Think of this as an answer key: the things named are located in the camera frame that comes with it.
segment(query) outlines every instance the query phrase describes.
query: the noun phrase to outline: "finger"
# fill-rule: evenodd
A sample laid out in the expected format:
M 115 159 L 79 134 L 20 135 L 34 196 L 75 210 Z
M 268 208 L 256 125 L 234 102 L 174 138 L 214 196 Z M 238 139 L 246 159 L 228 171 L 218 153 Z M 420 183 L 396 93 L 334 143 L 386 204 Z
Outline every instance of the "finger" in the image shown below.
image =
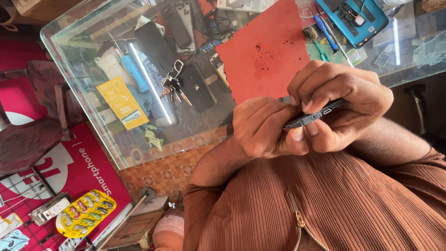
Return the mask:
M 234 108 L 234 122 L 237 122 L 237 120 L 239 120 L 244 123 L 260 108 L 272 101 L 275 101 L 275 99 L 273 99 L 272 97 L 257 97 L 241 102 Z
M 287 87 L 291 97 L 291 105 L 298 106 L 301 103 L 299 88 L 313 74 L 317 68 L 327 62 L 321 60 L 311 60 L 302 70 L 298 71 Z
M 347 65 L 337 63 L 325 63 L 318 67 L 311 76 L 302 83 L 299 88 L 299 97 L 305 103 L 308 104 L 313 92 L 324 84 L 328 83 L 338 75 L 343 73 L 353 74 L 362 79 L 366 79 L 372 83 L 379 84 L 380 80 L 378 75 L 372 71 L 365 71 L 357 68 L 352 68 Z
M 343 98 L 350 102 L 349 106 L 369 105 L 365 114 L 383 115 L 393 102 L 392 91 L 380 84 L 349 73 L 342 73 L 325 85 L 316 89 L 307 106 L 306 114 L 320 111 L 329 101 Z
M 351 130 L 334 132 L 320 119 L 305 125 L 305 129 L 310 135 L 311 148 L 316 152 L 340 151 L 354 140 L 349 141 L 353 138 Z
M 265 121 L 271 117 L 271 115 L 280 112 L 287 106 L 290 105 L 280 102 L 278 100 L 269 102 L 262 108 L 257 110 L 256 113 L 254 113 L 246 121 L 246 126 L 249 126 L 252 135 L 254 135 L 257 132 L 257 130 L 265 123 Z
M 283 131 L 285 123 L 299 113 L 300 111 L 298 108 L 287 105 L 279 112 L 271 114 L 257 130 L 253 140 L 264 142 L 264 144 L 276 148 L 277 140 Z
M 284 140 L 279 142 L 281 155 L 305 155 L 310 151 L 310 145 L 304 138 L 304 128 L 290 129 Z

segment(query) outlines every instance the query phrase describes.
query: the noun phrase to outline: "zipper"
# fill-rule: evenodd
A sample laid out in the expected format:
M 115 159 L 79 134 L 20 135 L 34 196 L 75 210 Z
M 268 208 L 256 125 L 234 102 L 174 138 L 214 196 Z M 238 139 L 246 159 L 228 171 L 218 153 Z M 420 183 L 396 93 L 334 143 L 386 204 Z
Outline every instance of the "zipper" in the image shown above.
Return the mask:
M 299 246 L 299 243 L 301 242 L 302 228 L 305 229 L 305 231 L 311 236 L 311 238 L 313 238 L 313 240 L 315 240 L 315 242 L 317 244 L 319 244 L 325 251 L 329 251 L 328 248 L 326 248 L 320 241 L 318 241 L 318 239 L 316 239 L 316 237 L 313 235 L 313 233 L 306 226 L 304 218 L 302 217 L 301 212 L 297 208 L 297 203 L 296 203 L 296 200 L 294 199 L 293 193 L 288 192 L 288 196 L 289 196 L 289 199 L 291 200 L 291 205 L 293 205 L 293 210 L 296 214 L 297 226 L 299 226 L 298 238 L 297 238 L 297 242 L 296 242 L 296 245 L 294 246 L 293 251 L 297 251 L 297 247 Z

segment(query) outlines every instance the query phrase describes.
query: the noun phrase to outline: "fingernail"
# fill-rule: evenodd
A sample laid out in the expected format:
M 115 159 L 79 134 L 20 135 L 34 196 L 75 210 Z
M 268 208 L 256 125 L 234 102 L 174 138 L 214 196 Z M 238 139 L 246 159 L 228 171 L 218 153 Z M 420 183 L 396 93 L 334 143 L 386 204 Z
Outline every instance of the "fingernail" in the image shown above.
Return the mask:
M 304 138 L 304 130 L 302 127 L 298 127 L 293 131 L 293 137 L 295 141 L 301 141 Z
M 311 105 L 313 104 L 313 101 L 312 100 L 310 100 L 309 102 L 308 102 L 308 104 L 306 104 L 305 105 L 305 107 L 302 107 L 302 111 L 303 112 L 308 112 L 309 111 L 309 109 L 311 108 Z
M 290 104 L 292 105 L 292 106 L 297 106 L 297 104 L 296 104 L 296 99 L 293 97 L 293 96 L 289 96 L 289 99 L 290 99 Z
M 311 123 L 307 124 L 307 125 L 305 126 L 305 128 L 307 129 L 308 133 L 309 133 L 311 136 L 314 136 L 314 135 L 318 134 L 318 132 L 319 132 L 319 128 L 318 128 L 318 126 L 316 125 L 316 123 L 314 123 L 314 122 L 311 122 Z

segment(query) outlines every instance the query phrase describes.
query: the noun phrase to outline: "red paper sheet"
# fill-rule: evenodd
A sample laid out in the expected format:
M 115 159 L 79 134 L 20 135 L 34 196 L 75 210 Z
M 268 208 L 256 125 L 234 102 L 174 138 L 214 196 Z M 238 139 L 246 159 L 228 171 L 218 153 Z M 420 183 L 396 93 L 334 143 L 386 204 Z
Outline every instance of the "red paper sheet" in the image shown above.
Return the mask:
M 216 50 L 237 104 L 288 96 L 289 82 L 310 61 L 294 0 L 276 2 Z

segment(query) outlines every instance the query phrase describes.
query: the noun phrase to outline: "hand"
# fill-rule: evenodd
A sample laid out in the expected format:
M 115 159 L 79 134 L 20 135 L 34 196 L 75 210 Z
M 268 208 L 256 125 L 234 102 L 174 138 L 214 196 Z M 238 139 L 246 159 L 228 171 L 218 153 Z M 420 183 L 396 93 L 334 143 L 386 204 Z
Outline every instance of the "hand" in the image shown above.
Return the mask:
M 328 101 L 349 103 L 305 126 L 317 152 L 339 151 L 355 141 L 392 105 L 392 91 L 372 71 L 313 60 L 298 71 L 288 86 L 291 104 L 306 114 L 320 111 Z
M 274 158 L 280 155 L 304 155 L 310 146 L 303 128 L 287 133 L 283 127 L 301 113 L 294 107 L 271 97 L 245 100 L 234 108 L 234 137 L 251 158 Z

